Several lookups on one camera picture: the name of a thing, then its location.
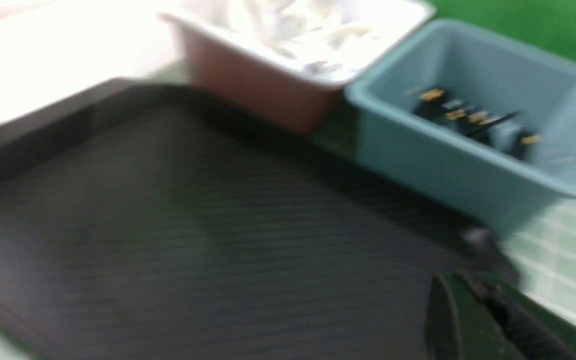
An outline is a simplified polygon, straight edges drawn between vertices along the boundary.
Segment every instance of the green surface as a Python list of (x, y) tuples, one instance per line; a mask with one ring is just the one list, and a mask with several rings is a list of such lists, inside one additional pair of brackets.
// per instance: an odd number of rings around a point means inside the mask
[[(432, 0), (441, 17), (457, 18), (576, 60), (576, 0)], [(175, 64), (155, 76), (160, 82), (185, 81)], [(314, 141), (349, 157), (355, 123), (341, 112), (325, 123)], [(526, 277), (523, 291), (576, 325), (576, 201), (563, 201), (503, 244)], [(0, 360), (32, 358), (0, 333)]]
[(479, 25), (576, 60), (576, 0), (430, 0), (440, 18)]

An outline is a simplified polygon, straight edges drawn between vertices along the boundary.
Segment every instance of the gold pin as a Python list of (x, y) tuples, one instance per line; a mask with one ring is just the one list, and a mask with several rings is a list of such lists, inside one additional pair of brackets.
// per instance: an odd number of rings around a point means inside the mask
[(435, 100), (436, 98), (439, 98), (439, 96), (443, 96), (444, 95), (444, 91), (440, 90), (440, 89), (430, 89), (426, 92), (424, 92), (423, 94), (421, 94), (421, 100), (423, 101), (432, 101)]
[(536, 144), (542, 141), (542, 136), (539, 134), (535, 134), (532, 136), (526, 136), (521, 138), (521, 145), (531, 145)]
[(464, 109), (457, 109), (455, 111), (448, 112), (446, 114), (446, 119), (457, 120), (457, 119), (461, 119), (464, 116), (466, 116), (466, 111), (464, 111)]
[(468, 122), (473, 123), (473, 124), (479, 123), (479, 122), (485, 121), (487, 116), (488, 116), (487, 111), (475, 112), (474, 114), (470, 114), (468, 116)]

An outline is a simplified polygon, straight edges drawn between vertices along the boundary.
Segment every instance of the white item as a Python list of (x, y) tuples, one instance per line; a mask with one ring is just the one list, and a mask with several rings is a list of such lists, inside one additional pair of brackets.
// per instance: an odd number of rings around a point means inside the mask
[[(329, 79), (318, 76), (316, 73), (304, 71), (303, 66), (297, 64), (294, 59), (268, 48), (262, 41), (256, 41), (254, 36), (247, 38), (216, 25), (215, 18), (220, 16), (220, 10), (225, 8), (226, 1), (230, 0), (182, 0), (181, 4), (170, 7), (162, 14), (167, 19), (182, 25), (182, 29), (187, 27), (211, 41), (256, 59), (269, 68), (325, 89), (340, 89), (345, 84), (352, 82), (361, 71), (411, 34), (413, 30), (420, 27), (435, 12), (434, 7), (417, 0), (338, 0), (343, 22), (370, 25), (374, 32), (380, 34), (382, 41), (378, 41), (379, 48), (370, 48), (370, 51), (361, 54), (362, 57), (356, 58), (353, 63), (357, 71), (347, 71)], [(290, 7), (299, 5), (299, 2), (303, 4), (303, 1), (296, 0), (284, 7), (282, 11), (288, 11)], [(333, 23), (334, 17), (332, 14), (329, 18)], [(316, 27), (313, 24), (321, 25), (322, 21), (321, 19), (318, 22), (315, 20), (306, 21), (305, 27)], [(291, 51), (295, 51), (294, 47), (291, 50), (286, 50), (286, 52)]]

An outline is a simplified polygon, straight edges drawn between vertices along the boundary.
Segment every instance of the bin rim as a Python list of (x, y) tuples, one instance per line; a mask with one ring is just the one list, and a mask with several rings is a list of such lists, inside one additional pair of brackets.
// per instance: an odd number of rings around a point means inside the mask
[(576, 67), (576, 63), (573, 61), (558, 57), (557, 55), (535, 48), (531, 45), (526, 45), (520, 41), (506, 38), (494, 32), (461, 21), (441, 19), (432, 21), (426, 25), (426, 27), (421, 29), (399, 48), (385, 57), (382, 57), (381, 61), (377, 62), (377, 64), (371, 66), (371, 68), (365, 71), (358, 80), (345, 89), (344, 93), (346, 100), (360, 110), (384, 117), (388, 119), (388, 121), (398, 123), (399, 125), (419, 132), (426, 137), (430, 137), (435, 141), (451, 146), (462, 153), (466, 153), (467, 155), (471, 155), (488, 162), (489, 164), (500, 167), (508, 173), (524, 178), (531, 183), (542, 186), (562, 196), (576, 198), (576, 183), (562, 180), (556, 176), (538, 170), (534, 166), (525, 164), (525, 162), (510, 157), (505, 153), (500, 153), (498, 150), (482, 145), (477, 141), (455, 133), (452, 130), (429, 123), (429, 121), (425, 121), (414, 114), (399, 109), (398, 107), (390, 105), (385, 101), (379, 100), (376, 96), (371, 95), (370, 87), (373, 84), (374, 79), (379, 78), (383, 73), (389, 71), (392, 64), (396, 63), (405, 54), (407, 54), (407, 52), (412, 50), (420, 39), (423, 39), (425, 36), (432, 34), (432, 32), (445, 27), (458, 27), (460, 28), (458, 29), (460, 32), (463, 30), (472, 30), (473, 32), (469, 32), (468, 34), (479, 38), (482, 36), (492, 36), (500, 40), (498, 44), (501, 44), (501, 46), (509, 46), (511, 51), (521, 51), (521, 53), (526, 57), (540, 57), (542, 59), (547, 57), (549, 60), (553, 60), (554, 66)]

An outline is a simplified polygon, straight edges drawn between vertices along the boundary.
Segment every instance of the black plastic part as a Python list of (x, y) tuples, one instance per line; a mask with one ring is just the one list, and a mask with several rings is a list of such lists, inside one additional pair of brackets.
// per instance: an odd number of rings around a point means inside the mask
[(471, 223), (205, 93), (115, 80), (0, 127), (0, 326), (56, 360), (425, 359)]
[(510, 144), (510, 149), (508, 150), (508, 155), (519, 159), (521, 161), (526, 161), (530, 156), (530, 150), (535, 145), (534, 143), (524, 143), (525, 139), (531, 139), (532, 137), (538, 136), (535, 132), (522, 129), (517, 132), (514, 137), (514, 141)]
[[(425, 99), (425, 96), (430, 92), (440, 92), (441, 95), (435, 96), (432, 99)], [(413, 114), (428, 121), (437, 121), (437, 118), (443, 116), (444, 109), (442, 105), (450, 98), (450, 94), (446, 89), (434, 87), (422, 93), (419, 98), (419, 103), (413, 110)]]

